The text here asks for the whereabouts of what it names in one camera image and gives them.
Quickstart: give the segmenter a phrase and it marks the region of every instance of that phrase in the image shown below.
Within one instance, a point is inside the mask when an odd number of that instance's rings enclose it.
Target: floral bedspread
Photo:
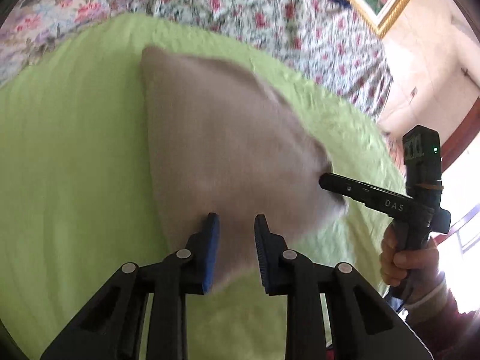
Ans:
[[[249,43],[373,119],[382,111],[392,83],[382,42],[355,10],[329,0],[21,0],[0,30],[0,59],[9,64],[0,69],[0,83],[16,73],[18,60],[26,55],[32,62],[32,55],[53,48],[81,26],[124,11]]]

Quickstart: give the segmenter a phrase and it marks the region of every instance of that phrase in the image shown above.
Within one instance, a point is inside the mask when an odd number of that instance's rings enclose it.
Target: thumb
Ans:
[[[403,269],[424,269],[438,265],[438,249],[404,250],[395,254],[394,264]]]

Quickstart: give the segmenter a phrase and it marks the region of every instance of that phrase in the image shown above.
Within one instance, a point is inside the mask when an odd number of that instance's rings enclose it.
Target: human hand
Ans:
[[[443,280],[438,262],[437,244],[430,238],[427,248],[421,250],[404,250],[397,253],[397,238],[393,225],[385,230],[380,254],[381,274],[383,281],[393,287],[407,277],[409,269],[418,269],[419,283],[410,296],[408,303],[414,303],[432,292]]]

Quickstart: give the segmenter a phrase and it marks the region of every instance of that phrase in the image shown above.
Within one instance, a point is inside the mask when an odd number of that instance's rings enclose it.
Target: pillow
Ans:
[[[0,86],[59,40],[109,16],[106,0],[20,0],[0,28]]]
[[[292,244],[345,211],[343,197],[318,185],[332,170],[323,145],[253,73],[157,47],[143,50],[141,66],[164,234],[180,249],[208,212],[219,214],[215,286],[256,263],[256,214]]]

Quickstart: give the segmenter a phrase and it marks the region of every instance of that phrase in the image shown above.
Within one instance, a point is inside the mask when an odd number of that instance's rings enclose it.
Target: sleeve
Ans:
[[[405,308],[409,312],[406,322],[435,360],[441,359],[441,353],[457,344],[474,317],[474,312],[458,312],[457,301],[445,279],[429,295]]]

